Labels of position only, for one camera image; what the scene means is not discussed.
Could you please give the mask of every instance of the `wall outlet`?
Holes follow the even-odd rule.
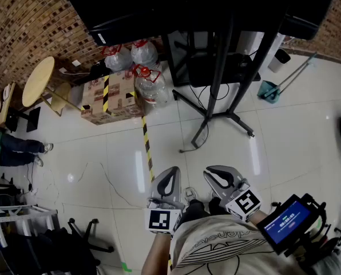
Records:
[[[81,63],[80,63],[78,60],[73,61],[72,64],[73,64],[74,66],[79,66],[79,65],[81,65]]]

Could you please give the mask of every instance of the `jeans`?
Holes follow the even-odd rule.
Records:
[[[45,146],[37,140],[22,140],[3,134],[1,136],[0,166],[29,164],[34,161],[35,155],[32,153],[43,152],[45,152]]]
[[[205,211],[205,206],[202,202],[198,201],[197,199],[193,199],[189,203],[189,207],[187,208],[186,212],[183,214],[181,221],[178,225],[178,227],[188,221],[193,221],[209,216],[215,216],[215,215],[230,215],[224,208],[219,206],[220,198],[213,198],[209,202],[209,210],[210,214]]]

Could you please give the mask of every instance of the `office chair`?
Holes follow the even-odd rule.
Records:
[[[100,260],[94,258],[90,249],[111,253],[113,247],[104,249],[88,243],[92,224],[89,222],[84,237],[73,227],[75,220],[68,222],[72,234],[65,228],[47,230],[44,234],[24,236],[16,233],[6,235],[7,247],[0,250],[13,274],[41,275],[60,270],[71,275],[96,275]]]
[[[103,247],[99,247],[96,245],[91,245],[88,242],[89,239],[89,234],[90,234],[90,230],[92,229],[92,225],[93,224],[97,224],[99,223],[98,219],[93,219],[92,221],[89,222],[86,230],[85,230],[85,234],[83,237],[81,237],[81,235],[79,234],[79,232],[76,230],[76,228],[74,227],[75,225],[75,220],[73,218],[70,218],[68,221],[69,227],[72,230],[72,235],[75,235],[76,237],[82,239],[84,241],[84,244],[87,245],[88,248],[92,249],[92,250],[98,250],[100,252],[105,252],[105,253],[112,253],[114,252],[114,248],[112,246],[108,247],[107,249],[103,248]]]

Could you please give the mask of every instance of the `shoe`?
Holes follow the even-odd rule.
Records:
[[[43,166],[43,161],[41,160],[40,157],[36,156],[34,157],[34,163],[36,163],[38,166],[42,167]]]
[[[45,144],[45,152],[44,154],[51,151],[54,148],[54,144]]]
[[[220,199],[220,197],[216,194],[216,192],[214,192],[213,190],[211,190],[211,191],[209,192],[209,200],[211,201],[213,198],[219,198],[219,199]]]
[[[193,199],[197,199],[197,192],[193,187],[187,187],[184,190],[184,199],[187,201],[187,204],[190,203]]]

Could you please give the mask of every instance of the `chair leg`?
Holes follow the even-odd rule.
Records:
[[[75,220],[73,218],[70,218],[69,221],[68,221],[68,224],[69,224],[70,229],[72,230],[72,235],[75,235],[77,237],[82,238],[81,235],[78,233],[78,231],[72,225],[74,223],[75,223]]]
[[[105,249],[104,247],[96,246],[96,245],[91,245],[90,243],[88,244],[89,248],[91,250],[99,250],[100,252],[105,252],[105,253],[112,253],[114,252],[114,248],[112,246],[108,247],[108,249]]]
[[[89,222],[88,227],[85,230],[85,234],[83,239],[85,241],[88,241],[89,235],[90,235],[90,229],[92,228],[92,224],[97,224],[99,223],[98,219],[93,219],[92,221]]]

